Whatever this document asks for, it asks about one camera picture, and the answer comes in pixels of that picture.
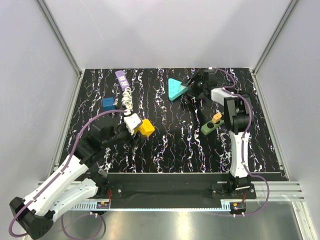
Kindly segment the teal triangular power strip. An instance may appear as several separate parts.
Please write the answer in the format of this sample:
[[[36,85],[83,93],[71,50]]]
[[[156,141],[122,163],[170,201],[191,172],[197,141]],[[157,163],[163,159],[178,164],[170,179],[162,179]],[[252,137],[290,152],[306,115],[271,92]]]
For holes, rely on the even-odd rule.
[[[182,85],[181,81],[173,78],[168,79],[168,99],[174,101],[188,90],[187,86]]]

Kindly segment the yellow cube socket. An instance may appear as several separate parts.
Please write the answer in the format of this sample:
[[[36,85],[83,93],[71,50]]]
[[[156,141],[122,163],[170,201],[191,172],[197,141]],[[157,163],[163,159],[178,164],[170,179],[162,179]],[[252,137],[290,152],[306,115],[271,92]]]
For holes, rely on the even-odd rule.
[[[155,127],[149,119],[143,119],[142,124],[136,129],[141,135],[149,137],[154,131]]]

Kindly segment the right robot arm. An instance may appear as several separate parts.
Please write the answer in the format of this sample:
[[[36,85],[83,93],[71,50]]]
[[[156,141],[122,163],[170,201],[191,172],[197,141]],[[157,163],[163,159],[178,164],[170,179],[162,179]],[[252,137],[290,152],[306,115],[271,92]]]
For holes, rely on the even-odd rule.
[[[195,72],[181,84],[193,97],[204,94],[224,107],[224,125],[231,139],[231,167],[226,192],[239,198],[251,185],[248,166],[248,144],[253,111],[250,96],[238,92],[234,77],[224,69],[211,68]]]

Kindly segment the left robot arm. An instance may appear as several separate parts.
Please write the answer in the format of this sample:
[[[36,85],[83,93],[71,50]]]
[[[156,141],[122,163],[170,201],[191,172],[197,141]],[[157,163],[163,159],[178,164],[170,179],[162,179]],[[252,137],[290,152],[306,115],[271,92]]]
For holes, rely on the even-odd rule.
[[[118,126],[91,122],[76,139],[64,162],[36,190],[9,203],[13,223],[33,240],[42,238],[65,212],[85,199],[110,193],[107,174],[99,167],[106,148],[135,144],[143,121],[127,116]]]

